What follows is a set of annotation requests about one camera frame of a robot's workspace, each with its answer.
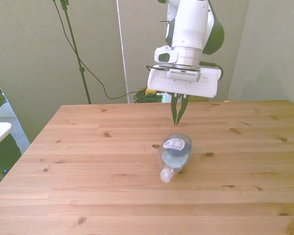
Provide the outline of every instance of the black cable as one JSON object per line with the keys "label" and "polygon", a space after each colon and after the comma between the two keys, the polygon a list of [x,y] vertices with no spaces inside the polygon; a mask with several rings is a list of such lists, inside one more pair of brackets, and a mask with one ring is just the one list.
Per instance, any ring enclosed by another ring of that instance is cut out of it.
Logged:
{"label": "black cable", "polygon": [[[65,28],[64,28],[64,25],[63,25],[63,21],[62,21],[62,18],[61,18],[61,15],[60,15],[60,12],[59,12],[58,6],[57,6],[57,4],[55,3],[55,0],[52,0],[52,1],[53,1],[54,5],[55,5],[55,8],[57,9],[58,16],[59,16],[60,21],[61,21],[61,25],[62,25],[62,29],[63,29],[64,35],[65,35],[67,41],[69,42],[69,44],[70,44],[72,50],[74,51],[74,53],[76,54],[76,56],[78,56],[77,52],[75,51],[75,49],[74,49],[72,43],[70,42],[70,40],[69,40],[69,38],[68,38],[68,36],[67,36],[67,34],[66,34],[66,32],[65,32]],[[127,94],[122,95],[122,96],[120,96],[120,97],[110,98],[110,97],[108,96],[107,92],[106,92],[106,88],[105,88],[104,84],[103,84],[103,83],[102,83],[102,82],[96,77],[96,75],[94,75],[93,72],[91,72],[91,71],[89,70],[89,68],[87,68],[87,66],[83,63],[83,61],[80,59],[79,56],[78,56],[78,58],[79,58],[80,62],[82,63],[82,65],[85,67],[85,69],[87,69],[87,71],[88,71],[92,76],[94,76],[95,79],[96,79],[96,80],[102,85],[102,87],[103,87],[103,91],[104,91],[104,94],[106,95],[106,97],[107,97],[108,99],[110,99],[110,100],[112,100],[112,99],[120,99],[120,98],[122,98],[122,97],[124,97],[124,96],[127,96],[128,94],[138,93],[138,92],[130,92],[130,93],[127,93]]]}
{"label": "black cable", "polygon": [[201,61],[200,65],[209,66],[209,67],[218,67],[221,70],[221,76],[218,81],[220,81],[223,78],[223,68],[221,66],[217,65],[216,63],[209,63],[209,62]]}
{"label": "black cable", "polygon": [[219,65],[216,65],[216,67],[218,67],[221,70],[221,76],[220,79],[218,81],[220,81],[223,78],[223,68]]}

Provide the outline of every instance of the gray wall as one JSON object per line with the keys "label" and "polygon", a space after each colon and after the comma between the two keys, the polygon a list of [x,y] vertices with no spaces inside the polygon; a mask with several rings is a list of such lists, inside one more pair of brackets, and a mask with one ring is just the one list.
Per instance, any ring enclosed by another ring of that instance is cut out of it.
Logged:
{"label": "gray wall", "polygon": [[[217,18],[225,30],[224,44],[219,51],[204,60],[223,67],[224,78],[219,82],[214,100],[225,100],[231,83],[241,35],[244,27],[248,0],[211,0]],[[154,51],[166,44],[167,5],[157,0],[119,0],[121,31],[129,91],[136,91],[147,84],[148,70],[154,65]]]}
{"label": "gray wall", "polygon": [[[84,63],[111,96],[125,94],[116,1],[70,0],[68,9]],[[86,80],[93,103],[126,102],[126,97],[105,98],[88,73]],[[0,86],[30,141],[61,105],[87,103],[75,54],[52,1],[0,0]]]}
{"label": "gray wall", "polygon": [[294,103],[294,0],[250,0],[228,98]]}

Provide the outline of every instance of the cable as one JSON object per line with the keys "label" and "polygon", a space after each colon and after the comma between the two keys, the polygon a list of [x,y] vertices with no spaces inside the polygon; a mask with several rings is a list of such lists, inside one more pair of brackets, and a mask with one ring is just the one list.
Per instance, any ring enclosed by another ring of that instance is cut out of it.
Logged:
{"label": "cable", "polygon": [[75,51],[75,49],[74,49],[72,43],[70,42],[70,40],[69,40],[69,38],[68,38],[68,36],[67,36],[67,34],[66,34],[66,32],[65,32],[65,28],[64,28],[64,25],[63,25],[63,21],[62,21],[62,18],[61,18],[61,15],[60,15],[60,12],[59,12],[58,6],[57,6],[57,4],[55,3],[55,0],[52,0],[52,1],[53,1],[54,5],[55,5],[55,8],[57,9],[58,16],[59,16],[60,21],[61,21],[61,25],[62,25],[62,29],[63,29],[64,35],[65,35],[67,41],[69,42],[69,44],[70,44],[72,50],[74,51],[74,53],[76,54],[76,56],[79,58],[80,62],[81,62],[82,65],[85,67],[85,69],[87,69],[87,71],[88,71],[92,76],[94,76],[95,79],[96,79],[96,80],[102,85],[102,87],[103,87],[103,91],[104,91],[104,94],[106,95],[106,97],[107,97],[108,99],[112,100],[112,99],[120,99],[120,98],[122,98],[122,97],[124,97],[124,96],[127,96],[127,95],[129,95],[129,94],[132,94],[132,93],[138,93],[138,92],[130,92],[130,93],[127,93],[127,94],[125,94],[125,95],[122,95],[122,96],[119,96],[119,97],[116,97],[116,98],[111,98],[111,97],[108,96],[104,84],[103,84],[103,83],[102,83],[102,82],[96,77],[96,75],[94,75],[93,72],[91,72],[91,71],[87,68],[87,66],[83,63],[83,61],[80,59],[79,55],[78,55],[77,52]]}
{"label": "cable", "polygon": [[223,68],[219,65],[216,65],[216,67],[218,67],[221,70],[221,76],[220,79],[218,81],[220,81],[223,78]]}
{"label": "cable", "polygon": [[218,81],[220,81],[223,78],[223,68],[221,66],[217,65],[216,63],[209,63],[209,62],[201,61],[200,65],[209,66],[209,67],[218,67],[221,70],[221,76]]}
{"label": "cable", "polygon": [[159,103],[162,100],[161,95],[157,94],[148,94],[145,95],[147,87],[145,87],[143,90],[137,92],[137,94],[134,96],[134,103]]}

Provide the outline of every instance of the wood knot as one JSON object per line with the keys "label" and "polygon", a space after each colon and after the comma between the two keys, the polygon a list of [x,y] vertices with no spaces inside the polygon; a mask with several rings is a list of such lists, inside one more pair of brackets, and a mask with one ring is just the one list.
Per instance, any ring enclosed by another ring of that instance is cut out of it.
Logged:
{"label": "wood knot", "polygon": [[223,188],[234,188],[234,185],[222,185]]}
{"label": "wood knot", "polygon": [[85,222],[86,222],[86,217],[81,217],[81,218],[78,219],[77,224],[78,224],[78,225],[81,225],[81,224],[83,224],[83,223],[85,223]]}
{"label": "wood knot", "polygon": [[234,133],[236,134],[242,134],[242,132],[240,132],[238,129],[235,129],[235,128],[230,128],[230,131],[233,131]]}
{"label": "wood knot", "polygon": [[271,117],[273,120],[277,120],[277,121],[280,120],[280,118],[278,118],[278,117],[276,117],[276,116],[274,116],[274,115],[270,115],[270,117]]}

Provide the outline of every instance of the bottle label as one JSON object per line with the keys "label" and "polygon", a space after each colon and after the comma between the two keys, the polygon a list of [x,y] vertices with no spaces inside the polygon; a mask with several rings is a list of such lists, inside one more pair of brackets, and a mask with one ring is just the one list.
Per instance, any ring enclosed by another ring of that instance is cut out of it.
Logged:
{"label": "bottle label", "polygon": [[185,141],[181,139],[171,139],[163,144],[165,149],[175,149],[181,151],[185,146]]}

